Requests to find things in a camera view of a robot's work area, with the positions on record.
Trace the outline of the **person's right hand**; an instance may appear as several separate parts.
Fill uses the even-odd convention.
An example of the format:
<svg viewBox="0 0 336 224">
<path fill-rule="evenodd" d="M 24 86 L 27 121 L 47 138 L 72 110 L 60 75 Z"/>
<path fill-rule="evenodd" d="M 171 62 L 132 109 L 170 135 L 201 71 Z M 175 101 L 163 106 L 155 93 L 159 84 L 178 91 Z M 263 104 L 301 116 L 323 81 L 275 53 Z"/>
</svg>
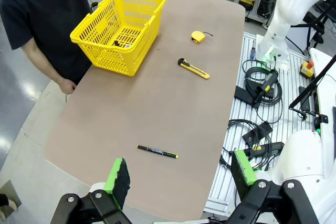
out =
<svg viewBox="0 0 336 224">
<path fill-rule="evenodd" d="M 76 84 L 74 82 L 72 82 L 69 79 L 65 79 L 63 77 L 60 77 L 60 79 L 57 81 L 57 84 L 59 85 L 62 93 L 68 95 L 68 94 L 72 94 L 73 91 L 76 88 Z"/>
</svg>

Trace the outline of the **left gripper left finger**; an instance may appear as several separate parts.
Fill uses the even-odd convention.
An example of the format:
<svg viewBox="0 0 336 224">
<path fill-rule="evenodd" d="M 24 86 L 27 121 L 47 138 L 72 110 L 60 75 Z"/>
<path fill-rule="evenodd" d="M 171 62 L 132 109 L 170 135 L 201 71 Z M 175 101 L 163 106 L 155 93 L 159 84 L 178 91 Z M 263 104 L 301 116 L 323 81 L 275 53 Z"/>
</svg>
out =
<svg viewBox="0 0 336 224">
<path fill-rule="evenodd" d="M 84 197 L 64 194 L 51 223 L 131 223 L 123 213 L 130 189 L 130 176 L 124 158 L 117 158 L 102 189 Z"/>
</svg>

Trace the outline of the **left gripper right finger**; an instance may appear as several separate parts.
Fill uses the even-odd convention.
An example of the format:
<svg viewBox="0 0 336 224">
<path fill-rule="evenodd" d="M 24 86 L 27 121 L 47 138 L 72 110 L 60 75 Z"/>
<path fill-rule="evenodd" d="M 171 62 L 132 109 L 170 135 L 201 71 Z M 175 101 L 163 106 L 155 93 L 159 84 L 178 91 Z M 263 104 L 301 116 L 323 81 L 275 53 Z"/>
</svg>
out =
<svg viewBox="0 0 336 224">
<path fill-rule="evenodd" d="M 228 223 L 256 223 L 260 214 L 272 213 L 278 223 L 318 223 L 310 200 L 300 181 L 290 179 L 281 185 L 257 179 L 244 151 L 234 151 L 230 167 L 241 199 Z"/>
</svg>

